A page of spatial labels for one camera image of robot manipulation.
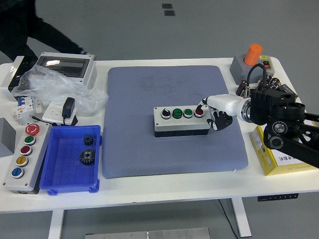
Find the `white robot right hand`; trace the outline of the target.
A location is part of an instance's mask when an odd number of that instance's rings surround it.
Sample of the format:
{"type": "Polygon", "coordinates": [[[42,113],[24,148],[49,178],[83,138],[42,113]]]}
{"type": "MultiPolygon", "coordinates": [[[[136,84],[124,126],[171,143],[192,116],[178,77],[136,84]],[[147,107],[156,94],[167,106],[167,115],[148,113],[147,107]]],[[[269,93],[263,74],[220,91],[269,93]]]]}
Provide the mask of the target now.
{"type": "Polygon", "coordinates": [[[233,122],[232,117],[241,121],[250,122],[250,99],[238,95],[222,94],[209,96],[199,103],[196,110],[207,105],[211,108],[212,118],[207,123],[215,130],[220,131],[233,122]]]}

